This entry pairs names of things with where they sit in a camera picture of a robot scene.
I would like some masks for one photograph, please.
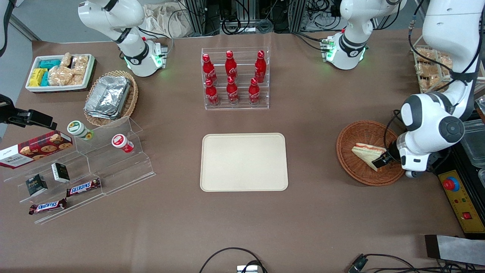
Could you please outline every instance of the floor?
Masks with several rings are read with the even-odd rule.
[[[77,14],[80,1],[25,0],[14,10],[14,15],[44,41],[56,43],[108,41],[109,39],[103,34],[83,25]],[[163,1],[139,0],[139,2],[146,4]],[[407,28],[415,8],[414,1],[408,0],[396,22],[389,29]],[[422,22],[419,21],[417,27],[421,26]],[[3,87],[0,92],[14,102],[24,84],[31,61],[32,47],[29,40],[16,29],[9,27],[7,51],[0,58],[0,71],[2,71],[0,82]],[[0,124],[0,141],[6,127],[5,124]]]

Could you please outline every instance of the small black box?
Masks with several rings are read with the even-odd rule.
[[[29,194],[31,196],[36,196],[47,190],[47,184],[44,177],[40,174],[29,178],[27,181],[25,181],[25,184],[27,184],[27,189],[29,190]]]
[[[67,183],[70,181],[69,174],[67,173],[67,168],[61,163],[52,164],[52,173],[54,174],[54,180],[62,183]]]

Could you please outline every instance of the brown wicker basket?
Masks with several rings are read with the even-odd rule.
[[[120,118],[131,116],[131,114],[133,113],[133,110],[135,110],[136,101],[138,99],[138,86],[136,85],[136,82],[135,82],[135,79],[133,79],[133,76],[131,76],[127,72],[118,71],[118,70],[108,72],[101,77],[104,77],[104,76],[114,76],[114,77],[123,76],[123,77],[126,77],[127,79],[129,79],[131,81],[131,85],[129,87],[129,94],[126,98],[125,106],[123,107],[123,111],[121,112]],[[91,86],[91,89],[89,90],[88,97],[86,98],[86,101],[88,101],[89,96],[91,95],[91,93],[93,93],[93,89],[96,86],[99,79],[101,79],[101,77],[99,77],[94,82],[94,84]],[[103,126],[103,125],[106,125],[106,124],[114,121],[113,119],[95,118],[95,117],[88,115],[86,112],[84,112],[84,115],[86,116],[86,119],[89,121],[90,124],[93,124],[93,125],[96,125],[96,126]]]
[[[384,130],[386,127],[372,120],[360,120],[347,125],[337,138],[337,155],[340,164],[353,178],[370,186],[385,186],[396,182],[404,170],[396,161],[392,161],[379,171],[374,171],[369,165],[358,158],[352,147],[356,143],[370,144],[384,147]],[[397,139],[397,135],[388,129],[386,134],[386,146]]]

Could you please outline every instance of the brown tablecloth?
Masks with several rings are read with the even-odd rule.
[[[402,178],[367,187],[337,161],[342,128],[359,119],[386,123],[418,84],[407,30],[372,34],[370,49],[351,71],[322,62],[290,34],[219,35],[176,40],[167,68],[136,78],[132,118],[145,130],[143,148],[156,176],[35,225],[16,190],[0,188],[0,268],[3,272],[197,272],[215,251],[254,251],[270,272],[342,272],[359,253],[388,253],[415,265],[426,259],[423,234],[460,235],[438,180]],[[206,111],[200,53],[209,47],[271,47],[271,107]],[[113,42],[35,42],[33,55],[90,53],[95,78],[127,70]],[[32,94],[17,107],[54,116],[60,130],[84,120],[86,93]],[[10,126],[1,147],[45,129]],[[207,193],[199,187],[202,137],[211,133],[279,132],[286,138],[288,189]],[[204,272],[235,272],[252,258],[228,252]],[[369,266],[402,264],[374,259]]]

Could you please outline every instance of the acrylic bottle rack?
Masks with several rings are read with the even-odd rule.
[[[226,51],[231,50],[234,53],[234,60],[238,65],[238,95],[239,103],[231,105],[227,97],[227,74],[226,74]],[[259,83],[259,103],[252,105],[249,103],[249,86],[251,78],[255,76],[255,62],[258,58],[258,51],[264,51],[266,61],[266,75],[264,82]],[[219,96],[219,105],[210,105],[205,94],[205,76],[202,66],[204,64],[202,56],[209,54],[210,60],[214,64],[217,75],[217,89]],[[202,90],[204,94],[204,105],[206,110],[250,110],[250,109],[268,109],[270,107],[270,50],[268,47],[244,47],[244,48],[203,48],[200,55],[200,64],[202,71]]]

